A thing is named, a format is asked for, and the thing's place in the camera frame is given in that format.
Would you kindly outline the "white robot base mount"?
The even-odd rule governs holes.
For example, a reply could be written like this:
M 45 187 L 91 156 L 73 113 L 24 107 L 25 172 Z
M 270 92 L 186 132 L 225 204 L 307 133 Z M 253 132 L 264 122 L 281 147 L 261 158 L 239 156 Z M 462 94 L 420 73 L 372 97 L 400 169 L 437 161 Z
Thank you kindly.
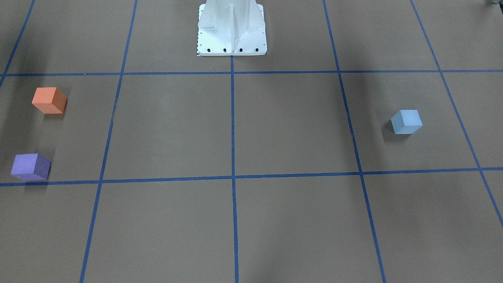
M 268 50 L 263 5 L 255 0 L 207 0 L 199 6 L 199 56 L 259 56 Z

